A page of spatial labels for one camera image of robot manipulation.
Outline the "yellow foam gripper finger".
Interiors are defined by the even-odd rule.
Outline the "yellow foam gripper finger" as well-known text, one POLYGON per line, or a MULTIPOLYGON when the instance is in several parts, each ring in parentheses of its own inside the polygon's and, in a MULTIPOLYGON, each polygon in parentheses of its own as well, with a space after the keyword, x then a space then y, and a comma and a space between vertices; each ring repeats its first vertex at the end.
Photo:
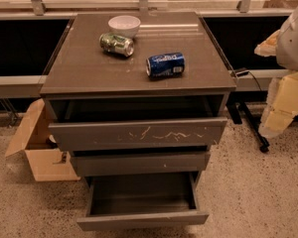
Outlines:
POLYGON ((256 46, 254 53, 261 57, 275 57, 279 33, 279 30, 272 33, 265 41, 256 46))

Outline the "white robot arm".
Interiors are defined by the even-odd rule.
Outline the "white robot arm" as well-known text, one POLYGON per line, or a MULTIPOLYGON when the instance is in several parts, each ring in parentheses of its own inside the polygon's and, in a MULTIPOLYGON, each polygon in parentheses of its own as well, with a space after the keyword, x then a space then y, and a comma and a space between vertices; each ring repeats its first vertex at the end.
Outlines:
POLYGON ((298 6, 282 24, 254 49, 261 57, 276 57, 284 68, 298 70, 298 6))

